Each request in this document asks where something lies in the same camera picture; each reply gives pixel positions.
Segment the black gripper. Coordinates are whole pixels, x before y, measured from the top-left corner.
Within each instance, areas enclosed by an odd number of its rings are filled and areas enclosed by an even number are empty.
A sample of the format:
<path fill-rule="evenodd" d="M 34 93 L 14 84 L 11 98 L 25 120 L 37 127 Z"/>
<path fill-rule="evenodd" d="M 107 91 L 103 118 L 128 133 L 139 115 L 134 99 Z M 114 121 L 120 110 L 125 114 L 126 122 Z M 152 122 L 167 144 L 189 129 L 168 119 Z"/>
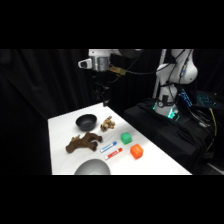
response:
<path fill-rule="evenodd" d="M 106 72 L 97 72 L 94 78 L 94 91 L 97 100 L 103 100 L 103 106 L 109 106 L 111 99 L 109 99 L 110 87 L 107 80 Z"/>

